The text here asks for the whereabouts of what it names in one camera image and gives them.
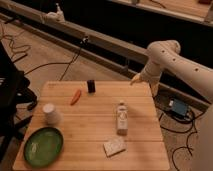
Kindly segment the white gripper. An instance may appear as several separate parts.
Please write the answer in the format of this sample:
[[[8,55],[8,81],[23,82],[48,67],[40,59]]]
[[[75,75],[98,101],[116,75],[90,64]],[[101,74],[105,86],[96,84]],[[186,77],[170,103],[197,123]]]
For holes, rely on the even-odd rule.
[[[140,83],[143,81],[151,84],[152,96],[155,97],[158,94],[159,81],[162,75],[163,69],[159,64],[154,62],[147,62],[141,73],[136,74],[130,81],[130,85]]]

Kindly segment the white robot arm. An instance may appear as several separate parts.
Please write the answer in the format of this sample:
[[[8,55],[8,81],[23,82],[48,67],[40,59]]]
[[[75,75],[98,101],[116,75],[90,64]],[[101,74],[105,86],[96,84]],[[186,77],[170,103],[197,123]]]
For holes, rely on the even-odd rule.
[[[211,103],[202,119],[191,171],[213,171],[213,69],[179,55],[176,40],[155,41],[148,45],[148,62],[131,84],[148,82],[156,87],[164,69],[169,70]]]

